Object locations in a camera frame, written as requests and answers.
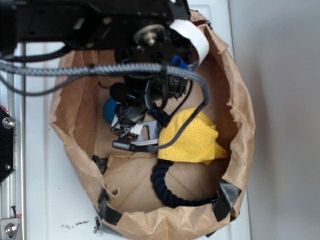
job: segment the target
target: dark blue rope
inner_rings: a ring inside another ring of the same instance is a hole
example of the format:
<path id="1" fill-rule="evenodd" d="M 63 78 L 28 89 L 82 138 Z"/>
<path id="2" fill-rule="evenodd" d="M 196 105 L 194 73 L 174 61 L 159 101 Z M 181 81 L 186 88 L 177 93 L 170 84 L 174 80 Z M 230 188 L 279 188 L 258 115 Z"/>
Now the dark blue rope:
<path id="1" fill-rule="evenodd" d="M 151 175 L 151 182 L 153 189 L 157 197 L 162 201 L 165 206 L 170 208 L 176 208 L 178 206 L 188 206 L 188 207 L 197 207 L 205 204 L 214 204 L 217 202 L 217 197 L 207 198 L 203 200 L 184 200 L 181 197 L 178 197 L 172 193 L 166 186 L 165 176 L 169 168 L 174 163 L 172 161 L 161 160 L 159 159 L 158 163 L 155 165 Z"/>

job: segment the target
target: metal clamp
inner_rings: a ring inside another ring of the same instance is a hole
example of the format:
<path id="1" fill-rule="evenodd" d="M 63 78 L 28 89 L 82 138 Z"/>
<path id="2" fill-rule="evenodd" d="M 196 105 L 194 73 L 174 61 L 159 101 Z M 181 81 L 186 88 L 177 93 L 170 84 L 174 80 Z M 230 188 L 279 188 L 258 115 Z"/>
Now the metal clamp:
<path id="1" fill-rule="evenodd" d="M 131 143 L 136 146 L 155 145 L 159 142 L 158 121 L 146 121 L 143 123 L 143 128 L 147 129 L 147 136 L 144 136 L 143 130 L 136 141 Z"/>

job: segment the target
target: hole in bag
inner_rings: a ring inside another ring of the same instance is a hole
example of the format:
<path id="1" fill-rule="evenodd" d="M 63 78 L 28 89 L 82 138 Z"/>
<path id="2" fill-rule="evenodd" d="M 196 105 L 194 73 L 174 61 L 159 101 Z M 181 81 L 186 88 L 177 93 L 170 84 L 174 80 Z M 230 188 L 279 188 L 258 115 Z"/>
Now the hole in bag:
<path id="1" fill-rule="evenodd" d="M 119 188 L 115 188 L 112 190 L 111 194 L 116 197 L 119 194 Z"/>

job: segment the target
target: black metal bracket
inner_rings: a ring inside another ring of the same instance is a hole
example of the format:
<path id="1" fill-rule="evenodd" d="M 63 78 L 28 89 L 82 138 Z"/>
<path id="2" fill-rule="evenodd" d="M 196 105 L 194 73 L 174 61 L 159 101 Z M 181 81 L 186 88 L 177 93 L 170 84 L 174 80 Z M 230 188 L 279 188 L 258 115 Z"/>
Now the black metal bracket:
<path id="1" fill-rule="evenodd" d="M 15 121 L 0 107 L 0 183 L 14 170 Z"/>

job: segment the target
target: blue object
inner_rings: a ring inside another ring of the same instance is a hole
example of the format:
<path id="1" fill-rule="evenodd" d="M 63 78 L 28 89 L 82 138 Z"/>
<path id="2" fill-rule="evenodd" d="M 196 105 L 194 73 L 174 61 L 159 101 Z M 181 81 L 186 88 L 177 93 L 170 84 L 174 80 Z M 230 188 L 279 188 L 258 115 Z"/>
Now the blue object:
<path id="1" fill-rule="evenodd" d="M 174 55 L 172 57 L 172 63 L 174 65 L 176 65 L 177 67 L 181 68 L 181 69 L 186 69 L 186 70 L 189 70 L 189 67 L 188 65 L 185 63 L 185 61 L 182 60 L 181 57 L 178 57 L 177 55 Z"/>
<path id="2" fill-rule="evenodd" d="M 114 100 L 113 98 L 110 98 L 108 101 L 105 102 L 103 106 L 104 119 L 110 124 L 112 124 L 114 117 L 116 115 L 115 110 L 116 110 L 117 104 L 118 103 L 116 100 Z"/>

